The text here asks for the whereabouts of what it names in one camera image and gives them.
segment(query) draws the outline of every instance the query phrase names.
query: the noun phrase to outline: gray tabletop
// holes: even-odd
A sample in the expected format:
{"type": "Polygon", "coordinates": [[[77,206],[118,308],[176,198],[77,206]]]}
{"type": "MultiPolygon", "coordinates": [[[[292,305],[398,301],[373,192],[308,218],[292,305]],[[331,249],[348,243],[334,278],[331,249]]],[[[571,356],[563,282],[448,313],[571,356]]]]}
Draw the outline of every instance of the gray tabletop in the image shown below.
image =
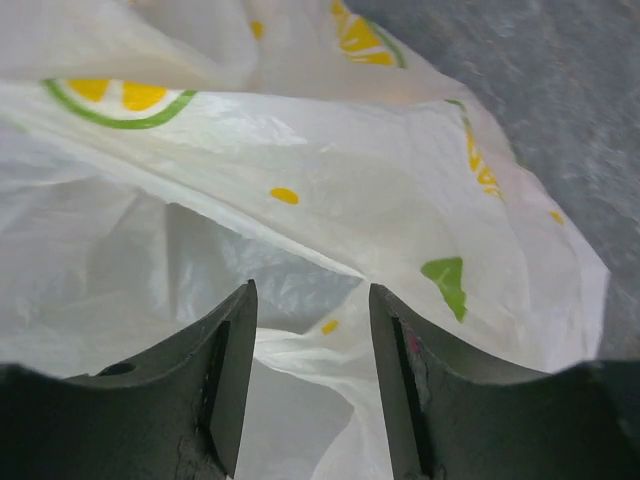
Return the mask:
{"type": "Polygon", "coordinates": [[[347,0],[466,84],[612,272],[603,357],[640,358],[640,0],[347,0]]]}

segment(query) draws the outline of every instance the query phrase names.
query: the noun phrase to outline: white plastic bag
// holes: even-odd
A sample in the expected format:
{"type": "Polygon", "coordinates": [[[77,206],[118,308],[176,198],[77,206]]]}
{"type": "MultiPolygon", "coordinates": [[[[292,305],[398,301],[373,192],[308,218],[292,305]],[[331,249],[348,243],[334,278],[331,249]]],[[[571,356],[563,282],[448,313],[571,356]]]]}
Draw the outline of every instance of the white plastic bag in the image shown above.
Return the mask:
{"type": "Polygon", "coordinates": [[[94,372],[254,277],[260,371],[342,413],[271,444],[252,379],[238,478],[388,479],[371,282],[531,368],[595,355],[607,271],[461,85],[337,1],[132,3],[0,6],[0,360],[94,372]]]}

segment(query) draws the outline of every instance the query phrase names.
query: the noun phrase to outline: lemon slice graphic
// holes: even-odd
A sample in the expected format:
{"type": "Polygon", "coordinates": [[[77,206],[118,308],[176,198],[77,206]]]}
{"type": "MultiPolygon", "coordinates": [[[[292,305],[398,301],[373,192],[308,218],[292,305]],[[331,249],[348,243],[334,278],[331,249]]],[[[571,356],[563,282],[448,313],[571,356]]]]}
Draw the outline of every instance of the lemon slice graphic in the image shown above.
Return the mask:
{"type": "Polygon", "coordinates": [[[349,60],[354,63],[406,67],[400,49],[376,24],[352,14],[340,0],[334,0],[331,13],[338,30],[340,48],[349,60]]]}
{"type": "Polygon", "coordinates": [[[157,127],[175,117],[196,94],[123,80],[79,78],[45,80],[51,95],[67,110],[110,128],[157,127]]]}

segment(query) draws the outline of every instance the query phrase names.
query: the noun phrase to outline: gray surface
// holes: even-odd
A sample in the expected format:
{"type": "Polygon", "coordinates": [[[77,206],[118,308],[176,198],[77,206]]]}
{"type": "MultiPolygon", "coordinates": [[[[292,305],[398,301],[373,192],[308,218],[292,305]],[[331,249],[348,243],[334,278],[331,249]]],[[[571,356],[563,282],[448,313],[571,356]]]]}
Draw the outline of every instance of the gray surface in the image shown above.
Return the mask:
{"type": "Polygon", "coordinates": [[[601,355],[640,357],[640,0],[347,0],[466,84],[612,272],[601,355]]]}

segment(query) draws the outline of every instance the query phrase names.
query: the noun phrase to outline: green triangle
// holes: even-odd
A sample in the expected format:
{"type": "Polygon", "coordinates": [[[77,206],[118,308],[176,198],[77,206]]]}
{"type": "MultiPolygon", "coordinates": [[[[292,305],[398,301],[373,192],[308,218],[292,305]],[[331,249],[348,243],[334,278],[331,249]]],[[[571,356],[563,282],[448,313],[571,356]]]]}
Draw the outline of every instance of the green triangle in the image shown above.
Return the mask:
{"type": "Polygon", "coordinates": [[[462,322],[467,307],[467,294],[462,290],[462,258],[451,257],[425,263],[422,274],[433,281],[459,322],[462,322]]]}

